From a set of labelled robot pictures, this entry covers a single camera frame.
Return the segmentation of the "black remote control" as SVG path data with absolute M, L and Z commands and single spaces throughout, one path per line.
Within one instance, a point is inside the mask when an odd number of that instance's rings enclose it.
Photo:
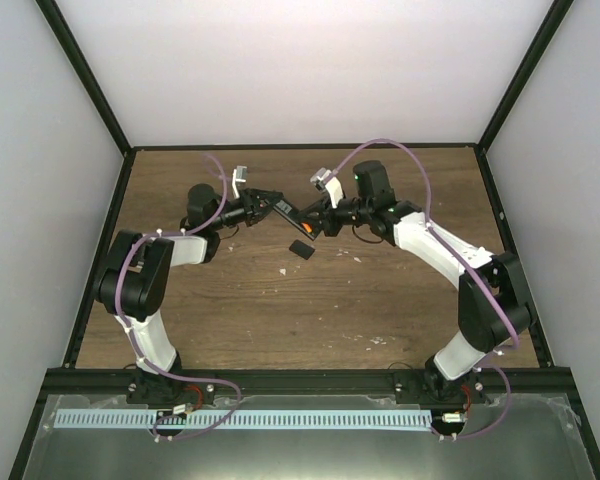
M 310 223 L 306 218 L 301 216 L 299 214 L 300 210 L 290 203 L 286 198 L 283 198 L 276 205 L 274 205 L 274 211 L 311 241 L 316 240 L 322 232 L 319 224 Z M 312 227 L 313 232 L 306 232 L 302 226 L 302 223 L 309 224 Z

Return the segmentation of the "black battery compartment cover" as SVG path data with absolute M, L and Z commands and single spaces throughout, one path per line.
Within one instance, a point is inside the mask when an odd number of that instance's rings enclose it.
M 289 246 L 289 251 L 304 260 L 309 260 L 314 255 L 315 248 L 301 240 L 294 240 Z

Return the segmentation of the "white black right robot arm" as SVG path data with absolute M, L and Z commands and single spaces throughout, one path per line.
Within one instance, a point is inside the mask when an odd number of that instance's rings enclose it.
M 346 197 L 334 173 L 318 170 L 310 179 L 322 197 L 300 213 L 306 233 L 335 236 L 350 225 L 366 225 L 380 240 L 415 255 L 458 292 L 458 331 L 426 364 L 427 396 L 438 403 L 460 390 L 460 378 L 489 355 L 514 347 L 537 321 L 519 258 L 496 255 L 460 239 L 431 220 L 425 210 L 399 201 L 384 165 L 377 160 L 354 166 L 357 194 Z

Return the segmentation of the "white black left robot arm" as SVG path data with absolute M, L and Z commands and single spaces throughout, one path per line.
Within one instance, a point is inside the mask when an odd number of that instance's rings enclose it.
M 197 184 L 188 192 L 179 231 L 121 230 L 114 238 L 94 284 L 95 300 L 122 326 L 137 367 L 153 374 L 148 388 L 161 403 L 176 402 L 185 382 L 174 372 L 179 354 L 160 312 L 170 270 L 210 262 L 221 242 L 219 230 L 259 223 L 282 197 L 278 191 L 246 188 L 229 201 L 210 185 Z

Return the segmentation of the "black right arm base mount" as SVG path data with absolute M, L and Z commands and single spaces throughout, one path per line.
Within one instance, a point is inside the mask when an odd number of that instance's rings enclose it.
M 475 388 L 476 376 L 465 374 L 456 380 L 446 380 L 440 373 L 426 369 L 396 369 L 391 371 L 393 386 L 402 396 L 434 405 L 456 404 L 467 399 L 482 403 L 485 394 Z

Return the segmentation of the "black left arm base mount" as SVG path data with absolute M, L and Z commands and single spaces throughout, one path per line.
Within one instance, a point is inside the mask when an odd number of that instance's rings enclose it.
M 215 387 L 200 383 L 187 383 L 163 375 L 148 373 L 135 367 L 128 385 L 127 402 L 168 407 L 191 403 L 196 407 L 210 405 L 215 397 Z

